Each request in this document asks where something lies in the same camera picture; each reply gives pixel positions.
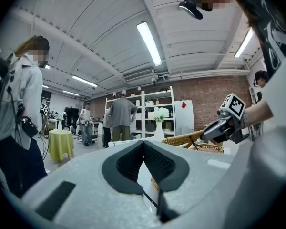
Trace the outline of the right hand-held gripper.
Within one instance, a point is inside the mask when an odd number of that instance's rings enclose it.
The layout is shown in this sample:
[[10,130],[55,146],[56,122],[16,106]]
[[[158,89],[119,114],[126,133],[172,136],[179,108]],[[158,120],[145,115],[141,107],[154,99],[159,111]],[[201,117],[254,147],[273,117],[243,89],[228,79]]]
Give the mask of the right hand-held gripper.
[[215,140],[218,143],[231,140],[238,144],[247,139],[248,134],[242,133],[242,116],[245,102],[235,94],[229,94],[219,110],[217,119],[208,125],[201,135],[204,141]]

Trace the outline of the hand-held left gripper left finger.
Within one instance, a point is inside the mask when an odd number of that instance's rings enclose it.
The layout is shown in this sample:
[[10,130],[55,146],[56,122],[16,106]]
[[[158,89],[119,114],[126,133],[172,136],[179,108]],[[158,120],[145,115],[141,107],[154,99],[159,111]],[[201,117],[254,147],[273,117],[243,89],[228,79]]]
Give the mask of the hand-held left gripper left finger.
[[143,141],[139,140],[105,159],[102,175],[115,191],[123,194],[143,194],[143,188],[137,182],[143,163],[143,150]]

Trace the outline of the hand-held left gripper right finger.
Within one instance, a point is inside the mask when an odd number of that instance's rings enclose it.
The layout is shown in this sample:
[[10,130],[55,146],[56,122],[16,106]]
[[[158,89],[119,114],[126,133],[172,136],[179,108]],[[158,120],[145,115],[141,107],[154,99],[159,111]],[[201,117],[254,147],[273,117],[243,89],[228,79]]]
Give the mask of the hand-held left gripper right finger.
[[164,143],[157,141],[143,142],[143,161],[158,185],[158,195],[155,201],[156,215],[162,223],[180,215],[169,208],[164,194],[176,191],[186,180],[190,171],[189,164],[184,158],[166,150],[164,146]]

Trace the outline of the wicker basket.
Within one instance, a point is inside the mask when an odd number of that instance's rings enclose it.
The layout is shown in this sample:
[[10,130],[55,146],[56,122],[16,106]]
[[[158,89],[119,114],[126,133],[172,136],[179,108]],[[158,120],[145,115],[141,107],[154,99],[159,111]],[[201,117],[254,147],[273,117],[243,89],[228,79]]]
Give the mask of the wicker basket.
[[224,153],[224,149],[222,146],[209,143],[200,143],[200,144],[197,143],[196,141],[200,139],[202,135],[203,135],[203,130],[200,130],[189,134],[168,137],[162,140],[161,142],[172,146],[181,146],[189,150],[197,150],[197,151],[221,153],[221,154]]

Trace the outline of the person's right forearm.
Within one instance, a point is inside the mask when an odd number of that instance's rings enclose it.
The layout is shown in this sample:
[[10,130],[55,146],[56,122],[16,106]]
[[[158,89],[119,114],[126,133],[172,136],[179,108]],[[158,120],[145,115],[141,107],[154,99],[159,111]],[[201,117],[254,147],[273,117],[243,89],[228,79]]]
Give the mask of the person's right forearm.
[[261,100],[257,104],[244,110],[241,118],[241,128],[245,129],[250,125],[255,125],[272,117],[273,113],[268,103],[266,100]]

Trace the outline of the white refrigerator with red tag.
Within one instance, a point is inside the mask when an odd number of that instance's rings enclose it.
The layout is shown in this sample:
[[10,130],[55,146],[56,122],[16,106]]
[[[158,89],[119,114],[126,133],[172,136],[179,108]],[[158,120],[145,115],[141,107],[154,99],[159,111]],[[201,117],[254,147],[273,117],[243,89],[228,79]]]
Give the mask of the white refrigerator with red tag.
[[176,135],[184,135],[194,132],[194,112],[192,100],[174,102],[175,131]]

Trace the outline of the white vase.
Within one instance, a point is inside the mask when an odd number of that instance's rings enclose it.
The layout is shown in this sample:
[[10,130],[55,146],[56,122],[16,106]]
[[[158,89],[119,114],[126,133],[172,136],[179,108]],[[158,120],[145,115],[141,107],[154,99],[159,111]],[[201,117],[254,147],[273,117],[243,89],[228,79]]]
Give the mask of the white vase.
[[156,122],[156,130],[154,132],[154,139],[159,142],[165,139],[164,132],[162,129],[162,122]]

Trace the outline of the white flower bouquet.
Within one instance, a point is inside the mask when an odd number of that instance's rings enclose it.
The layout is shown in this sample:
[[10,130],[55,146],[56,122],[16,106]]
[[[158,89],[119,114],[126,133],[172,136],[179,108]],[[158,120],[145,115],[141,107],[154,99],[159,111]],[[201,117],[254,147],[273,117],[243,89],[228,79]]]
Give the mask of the white flower bouquet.
[[169,117],[169,109],[163,107],[154,108],[154,119],[156,122],[163,122],[165,118]]

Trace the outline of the white metal shelving unit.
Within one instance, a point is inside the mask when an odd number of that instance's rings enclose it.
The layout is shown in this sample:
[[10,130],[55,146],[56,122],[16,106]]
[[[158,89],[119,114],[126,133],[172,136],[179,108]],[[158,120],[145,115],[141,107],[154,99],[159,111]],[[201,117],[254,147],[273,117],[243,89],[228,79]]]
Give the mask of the white metal shelving unit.
[[130,132],[132,137],[151,137],[156,130],[156,121],[153,114],[154,108],[166,108],[168,114],[162,122],[164,136],[176,135],[174,93],[170,86],[166,90],[146,93],[139,91],[126,97],[133,104],[137,105],[138,112],[134,120],[131,120]]

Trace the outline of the yellow-green cloth table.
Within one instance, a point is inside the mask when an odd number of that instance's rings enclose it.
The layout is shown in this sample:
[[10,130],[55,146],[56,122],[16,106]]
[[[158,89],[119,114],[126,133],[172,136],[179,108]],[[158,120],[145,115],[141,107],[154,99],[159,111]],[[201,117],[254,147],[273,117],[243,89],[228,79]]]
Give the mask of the yellow-green cloth table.
[[49,132],[49,153],[53,162],[61,162],[64,155],[74,158],[74,139],[71,131],[54,129]]

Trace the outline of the ceiling air conditioner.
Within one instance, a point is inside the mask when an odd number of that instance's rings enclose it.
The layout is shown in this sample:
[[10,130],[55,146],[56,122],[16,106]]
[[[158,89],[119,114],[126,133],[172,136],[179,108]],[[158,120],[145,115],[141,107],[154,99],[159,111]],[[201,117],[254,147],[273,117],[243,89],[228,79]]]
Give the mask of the ceiling air conditioner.
[[126,82],[131,82],[131,81],[139,80],[139,79],[142,79],[144,77],[149,77],[152,75],[154,75],[154,69],[153,68],[147,68],[147,69],[136,71],[136,72],[133,72],[130,74],[126,74],[123,76],[123,79]]

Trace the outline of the person's black printed shirt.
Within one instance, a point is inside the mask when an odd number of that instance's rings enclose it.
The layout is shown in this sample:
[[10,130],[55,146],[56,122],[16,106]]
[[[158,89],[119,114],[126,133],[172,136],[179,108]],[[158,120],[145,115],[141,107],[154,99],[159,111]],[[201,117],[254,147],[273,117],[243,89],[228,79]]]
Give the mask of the person's black printed shirt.
[[256,17],[257,36],[271,78],[286,59],[286,21],[271,0],[245,0]]

